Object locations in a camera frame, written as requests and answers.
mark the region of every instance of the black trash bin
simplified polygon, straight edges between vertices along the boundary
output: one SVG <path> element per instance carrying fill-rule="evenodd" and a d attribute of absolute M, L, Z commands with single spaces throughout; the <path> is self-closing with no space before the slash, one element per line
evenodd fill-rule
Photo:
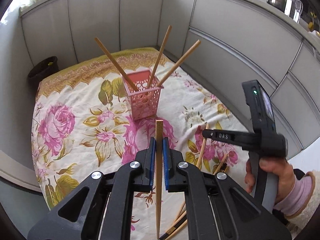
<path fill-rule="evenodd" d="M 28 74 L 28 82 L 33 89 L 38 89 L 39 83 L 46 77 L 59 71 L 58 58 L 52 56 L 38 63 Z"/>

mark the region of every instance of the gray handle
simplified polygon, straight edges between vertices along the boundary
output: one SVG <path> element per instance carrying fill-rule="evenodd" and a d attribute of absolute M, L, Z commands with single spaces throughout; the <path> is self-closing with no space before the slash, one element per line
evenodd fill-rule
<path fill-rule="evenodd" d="M 276 174 L 263 171 L 259 167 L 259 159 L 260 157 L 257 153 L 249 152 L 251 170 L 256 182 L 252 190 L 252 196 L 272 213 L 278 192 L 279 177 Z"/>

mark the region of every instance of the pink plastic holder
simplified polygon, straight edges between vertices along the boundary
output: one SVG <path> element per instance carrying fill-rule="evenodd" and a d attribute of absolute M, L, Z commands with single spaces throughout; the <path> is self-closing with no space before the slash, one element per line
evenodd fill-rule
<path fill-rule="evenodd" d="M 150 70 L 142 70 L 127 74 L 139 89 L 138 92 L 127 83 L 123 76 L 123 84 L 127 95 L 127 106 L 132 120 L 139 120 L 155 115 L 158 110 L 160 91 L 163 86 L 157 87 L 159 80 L 155 76 L 149 89 L 148 81 L 151 76 Z"/>

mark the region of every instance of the human hand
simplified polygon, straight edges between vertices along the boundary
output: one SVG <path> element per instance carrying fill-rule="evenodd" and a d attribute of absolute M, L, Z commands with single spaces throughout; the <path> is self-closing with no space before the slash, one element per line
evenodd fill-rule
<path fill-rule="evenodd" d="M 284 158 L 266 157 L 260 159 L 259 166 L 266 172 L 272 172 L 278 175 L 279 183 L 276 203 L 279 203 L 293 189 L 295 183 L 295 174 L 293 173 L 292 165 L 290 165 Z M 247 172 L 246 176 L 244 177 L 244 182 L 247 184 L 246 192 L 251 193 L 255 183 L 255 178 L 252 174 L 249 160 L 246 163 L 245 170 Z"/>

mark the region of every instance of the patterned border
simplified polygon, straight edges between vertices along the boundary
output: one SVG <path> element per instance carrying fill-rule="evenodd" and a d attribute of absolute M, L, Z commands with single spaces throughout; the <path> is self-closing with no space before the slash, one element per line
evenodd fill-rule
<path fill-rule="evenodd" d="M 150 68 L 154 65 L 158 53 L 154 48 L 139 48 L 115 52 L 112 55 L 123 69 L 135 71 L 140 66 Z M 166 62 L 170 60 L 162 55 L 159 64 L 164 65 Z M 119 71 L 106 55 L 73 65 L 42 80 L 36 101 L 41 95 L 48 97 L 54 91 L 60 93 L 67 85 L 74 89 L 80 82 L 89 84 L 94 78 L 104 78 L 109 73 L 119 74 Z"/>

